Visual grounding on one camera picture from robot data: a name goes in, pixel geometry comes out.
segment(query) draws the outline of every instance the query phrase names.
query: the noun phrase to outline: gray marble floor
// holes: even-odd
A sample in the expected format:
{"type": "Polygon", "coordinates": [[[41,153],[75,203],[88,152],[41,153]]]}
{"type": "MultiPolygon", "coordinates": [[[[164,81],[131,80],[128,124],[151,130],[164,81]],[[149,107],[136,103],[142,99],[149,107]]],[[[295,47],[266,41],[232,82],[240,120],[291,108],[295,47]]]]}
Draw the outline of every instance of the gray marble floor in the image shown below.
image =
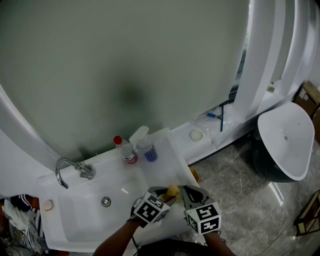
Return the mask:
{"type": "Polygon", "coordinates": [[[320,235],[296,237],[293,221],[320,189],[319,143],[313,143],[305,179],[274,183],[254,172],[250,141],[243,137],[193,166],[200,175],[200,187],[223,211],[221,236],[238,256],[311,256],[320,246],[320,235]]]}

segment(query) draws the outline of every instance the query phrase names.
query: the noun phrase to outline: spray bottle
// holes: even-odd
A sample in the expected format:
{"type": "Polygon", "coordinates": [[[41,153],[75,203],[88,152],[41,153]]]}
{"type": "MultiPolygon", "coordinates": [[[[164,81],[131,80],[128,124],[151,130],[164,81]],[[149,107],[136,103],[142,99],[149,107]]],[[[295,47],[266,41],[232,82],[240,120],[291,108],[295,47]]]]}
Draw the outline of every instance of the spray bottle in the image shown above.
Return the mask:
{"type": "Polygon", "coordinates": [[[149,162],[157,160],[158,155],[155,150],[153,141],[148,134],[149,128],[147,126],[141,126],[136,132],[130,137],[129,141],[133,146],[138,145],[142,150],[145,158],[149,162]]]}

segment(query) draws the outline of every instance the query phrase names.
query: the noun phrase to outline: sink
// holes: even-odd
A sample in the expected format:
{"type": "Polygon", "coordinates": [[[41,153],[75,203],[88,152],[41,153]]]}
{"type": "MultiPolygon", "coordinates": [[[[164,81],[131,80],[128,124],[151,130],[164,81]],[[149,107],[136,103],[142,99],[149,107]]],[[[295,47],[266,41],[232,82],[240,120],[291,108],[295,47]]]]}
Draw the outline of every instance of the sink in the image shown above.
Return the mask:
{"type": "MultiPolygon", "coordinates": [[[[79,177],[73,167],[61,170],[69,185],[64,189],[54,173],[38,179],[40,211],[47,245],[51,249],[94,252],[95,249],[130,217],[133,202],[153,186],[193,185],[197,182],[171,139],[169,129],[151,135],[158,154],[148,162],[138,152],[138,162],[125,163],[117,150],[84,161],[96,171],[92,180],[79,177]],[[108,197],[106,207],[102,199],[108,197]],[[53,201],[45,211],[44,202],[53,201]]],[[[184,220],[183,202],[177,202],[166,218],[134,235],[139,245],[153,243],[189,229],[184,220]]]]}
{"type": "MultiPolygon", "coordinates": [[[[258,131],[267,152],[272,157],[269,162],[273,160],[278,167],[269,170],[270,177],[275,176],[271,181],[302,180],[309,169],[315,137],[314,125],[304,109],[288,102],[263,113],[258,118],[258,131]]],[[[261,159],[257,158],[256,161],[262,163],[261,159]]]]}

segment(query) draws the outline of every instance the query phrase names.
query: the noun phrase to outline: sink drain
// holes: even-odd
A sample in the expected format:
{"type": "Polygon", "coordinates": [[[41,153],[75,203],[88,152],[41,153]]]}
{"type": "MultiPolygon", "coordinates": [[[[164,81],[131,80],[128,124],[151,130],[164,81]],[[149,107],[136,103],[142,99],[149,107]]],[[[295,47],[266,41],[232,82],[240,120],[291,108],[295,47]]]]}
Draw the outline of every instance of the sink drain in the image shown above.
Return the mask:
{"type": "Polygon", "coordinates": [[[111,205],[111,200],[109,197],[105,196],[101,199],[101,204],[103,207],[109,207],[111,205]]]}

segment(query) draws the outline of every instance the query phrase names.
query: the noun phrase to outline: bottle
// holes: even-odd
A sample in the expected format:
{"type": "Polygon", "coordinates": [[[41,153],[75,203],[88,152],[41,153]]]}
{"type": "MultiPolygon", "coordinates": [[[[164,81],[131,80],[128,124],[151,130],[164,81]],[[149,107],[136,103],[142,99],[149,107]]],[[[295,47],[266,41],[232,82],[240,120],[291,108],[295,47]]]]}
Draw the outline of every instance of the bottle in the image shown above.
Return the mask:
{"type": "Polygon", "coordinates": [[[158,154],[155,150],[155,146],[148,134],[149,128],[147,126],[141,126],[136,132],[130,137],[129,141],[133,145],[138,145],[142,150],[144,157],[149,162],[154,162],[158,158],[158,154]]]}
{"type": "Polygon", "coordinates": [[[120,151],[122,158],[130,165],[138,161],[138,155],[131,143],[122,139],[120,136],[113,138],[115,147],[120,151]]]}

